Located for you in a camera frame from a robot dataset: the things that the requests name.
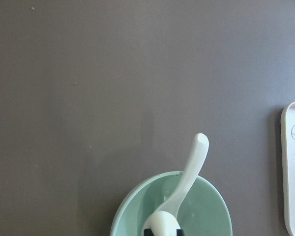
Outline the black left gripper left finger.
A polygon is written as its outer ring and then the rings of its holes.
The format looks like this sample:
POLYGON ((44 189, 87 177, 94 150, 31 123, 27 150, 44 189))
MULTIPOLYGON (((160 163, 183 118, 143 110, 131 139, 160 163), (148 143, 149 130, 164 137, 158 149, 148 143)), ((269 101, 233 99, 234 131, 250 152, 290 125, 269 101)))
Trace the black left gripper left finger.
POLYGON ((151 228, 144 229, 143 233, 144 233, 144 236, 153 236, 153 232, 151 228))

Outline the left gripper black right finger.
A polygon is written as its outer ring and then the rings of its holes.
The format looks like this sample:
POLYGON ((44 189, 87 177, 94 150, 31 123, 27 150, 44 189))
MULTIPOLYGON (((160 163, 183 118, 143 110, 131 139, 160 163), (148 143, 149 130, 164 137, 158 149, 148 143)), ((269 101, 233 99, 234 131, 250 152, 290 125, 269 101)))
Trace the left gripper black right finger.
POLYGON ((176 229, 176 236, 184 236, 184 231, 182 229, 176 229))

